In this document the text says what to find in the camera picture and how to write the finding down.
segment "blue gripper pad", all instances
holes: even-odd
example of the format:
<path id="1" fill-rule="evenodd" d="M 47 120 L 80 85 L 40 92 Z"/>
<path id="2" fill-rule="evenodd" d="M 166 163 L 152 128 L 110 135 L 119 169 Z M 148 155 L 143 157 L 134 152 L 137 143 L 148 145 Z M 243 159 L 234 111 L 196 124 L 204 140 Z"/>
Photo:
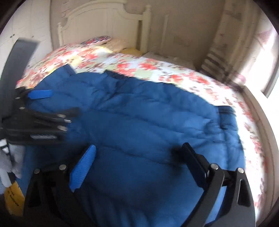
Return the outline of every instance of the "blue gripper pad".
<path id="1" fill-rule="evenodd" d="M 82 185 L 90 167 L 92 166 L 95 156 L 96 147 L 94 145 L 90 145 L 88 150 L 84 153 L 70 173 L 69 187 L 72 192 L 74 192 L 75 189 L 80 188 Z"/>
<path id="2" fill-rule="evenodd" d="M 28 93 L 28 98 L 38 99 L 38 98 L 49 98 L 53 94 L 52 90 L 33 90 Z"/>

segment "yellow tag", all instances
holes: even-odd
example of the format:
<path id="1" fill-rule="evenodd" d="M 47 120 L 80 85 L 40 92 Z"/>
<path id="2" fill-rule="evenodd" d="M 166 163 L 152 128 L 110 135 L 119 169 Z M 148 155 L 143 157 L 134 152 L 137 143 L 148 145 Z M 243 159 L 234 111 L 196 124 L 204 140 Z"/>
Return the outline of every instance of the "yellow tag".
<path id="1" fill-rule="evenodd" d="M 25 198 L 16 181 L 5 189 L 4 197 L 8 212 L 16 216 L 22 216 Z"/>

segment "white wardrobe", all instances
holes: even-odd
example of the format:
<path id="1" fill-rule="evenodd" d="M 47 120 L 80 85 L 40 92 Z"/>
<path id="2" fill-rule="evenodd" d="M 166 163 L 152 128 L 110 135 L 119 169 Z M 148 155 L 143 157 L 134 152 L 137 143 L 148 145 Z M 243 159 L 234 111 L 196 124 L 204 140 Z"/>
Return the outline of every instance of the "white wardrobe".
<path id="1" fill-rule="evenodd" d="M 50 0 L 26 0 L 13 14 L 0 34 L 0 75 L 13 44 L 18 38 L 39 41 L 28 66 L 52 51 L 50 36 Z"/>

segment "striped curtain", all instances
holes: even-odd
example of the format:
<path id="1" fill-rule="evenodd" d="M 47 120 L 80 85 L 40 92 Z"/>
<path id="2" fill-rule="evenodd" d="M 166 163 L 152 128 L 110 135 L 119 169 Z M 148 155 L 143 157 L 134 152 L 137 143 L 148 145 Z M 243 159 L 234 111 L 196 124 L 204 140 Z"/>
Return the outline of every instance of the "striped curtain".
<path id="1" fill-rule="evenodd" d="M 243 88 L 260 52 L 277 33 L 253 0 L 225 0 L 213 44 L 200 72 Z"/>

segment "headboard post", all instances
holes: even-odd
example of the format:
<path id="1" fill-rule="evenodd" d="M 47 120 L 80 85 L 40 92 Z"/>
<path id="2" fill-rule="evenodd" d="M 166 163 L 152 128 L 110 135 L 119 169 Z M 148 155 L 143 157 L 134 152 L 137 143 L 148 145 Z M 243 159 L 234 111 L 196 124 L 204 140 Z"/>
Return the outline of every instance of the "headboard post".
<path id="1" fill-rule="evenodd" d="M 146 5 L 145 8 L 146 10 L 143 12 L 141 42 L 140 42 L 140 50 L 143 53 L 147 52 L 150 23 L 151 23 L 151 5 Z"/>
<path id="2" fill-rule="evenodd" d="M 62 26 L 61 26 L 61 22 L 59 22 L 57 24 L 57 30 L 58 30 L 58 39 L 59 39 L 59 46 L 63 46 L 64 42 L 63 42 L 63 37 L 62 37 Z"/>

